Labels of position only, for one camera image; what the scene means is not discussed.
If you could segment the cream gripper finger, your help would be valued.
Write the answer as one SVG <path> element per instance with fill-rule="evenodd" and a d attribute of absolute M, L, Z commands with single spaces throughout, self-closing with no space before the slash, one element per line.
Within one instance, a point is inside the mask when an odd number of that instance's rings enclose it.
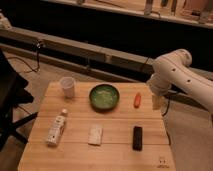
<path fill-rule="evenodd" d="M 161 108 L 161 106 L 162 106 L 162 97 L 153 95 L 152 96 L 152 108 L 154 110 L 159 110 Z"/>

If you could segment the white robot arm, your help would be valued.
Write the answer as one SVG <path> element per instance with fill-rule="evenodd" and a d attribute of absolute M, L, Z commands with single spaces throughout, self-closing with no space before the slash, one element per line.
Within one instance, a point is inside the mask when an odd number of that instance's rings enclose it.
<path fill-rule="evenodd" d="M 157 96 L 165 95 L 175 85 L 213 114 L 213 81 L 189 69 L 192 56 L 185 49 L 178 49 L 157 57 L 153 62 L 150 90 Z"/>

